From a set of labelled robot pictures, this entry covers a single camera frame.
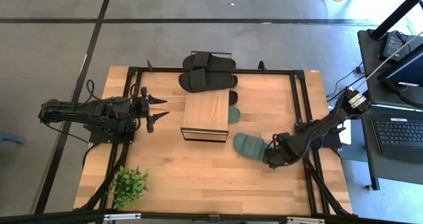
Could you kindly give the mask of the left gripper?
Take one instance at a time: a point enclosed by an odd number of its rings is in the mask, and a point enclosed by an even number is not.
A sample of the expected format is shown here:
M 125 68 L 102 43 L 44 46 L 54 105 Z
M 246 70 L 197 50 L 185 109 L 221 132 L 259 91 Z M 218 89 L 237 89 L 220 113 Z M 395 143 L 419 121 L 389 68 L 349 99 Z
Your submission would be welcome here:
M 158 114 L 151 115 L 150 114 L 150 104 L 163 104 L 166 103 L 166 100 L 155 98 L 147 92 L 146 87 L 141 88 L 141 96 L 135 98 L 135 114 L 138 118 L 145 118 L 146 119 L 146 128 L 148 133 L 153 133 L 154 127 L 153 124 L 159 118 L 167 115 L 169 112 L 162 112 Z

